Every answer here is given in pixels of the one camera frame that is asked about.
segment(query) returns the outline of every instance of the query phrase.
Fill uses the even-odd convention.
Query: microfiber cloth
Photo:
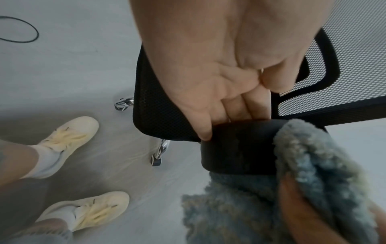
[[[276,134],[276,176],[210,173],[202,195],[183,196],[188,244],[295,244],[278,203],[291,172],[324,221],[351,244],[376,244],[363,170],[323,130],[291,120]]]

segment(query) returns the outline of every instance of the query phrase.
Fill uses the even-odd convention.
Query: cord
[[[22,19],[19,19],[19,18],[15,18],[15,17],[10,17],[10,16],[0,16],[0,19],[14,19],[14,20],[17,20],[17,21],[21,21],[21,22],[24,22],[30,26],[32,26],[32,28],[35,29],[36,31],[36,36],[34,39],[32,40],[29,40],[29,41],[14,41],[14,40],[9,40],[9,39],[4,39],[4,38],[1,38],[0,37],[0,40],[3,40],[3,41],[9,41],[9,42],[13,42],[13,43],[30,43],[30,42],[34,42],[36,41],[38,38],[39,38],[39,32],[37,31],[37,29],[35,28],[35,26],[31,25],[30,23],[28,23],[27,21],[24,21]]]

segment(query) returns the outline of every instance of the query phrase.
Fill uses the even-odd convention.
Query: skin
[[[281,181],[279,200],[284,221],[297,244],[349,244],[323,222],[320,215],[302,197],[296,181],[290,175]],[[386,244],[386,213],[375,204],[370,210],[378,225],[379,244]]]
[[[269,119],[333,0],[130,0],[161,86],[203,140],[212,125]]]

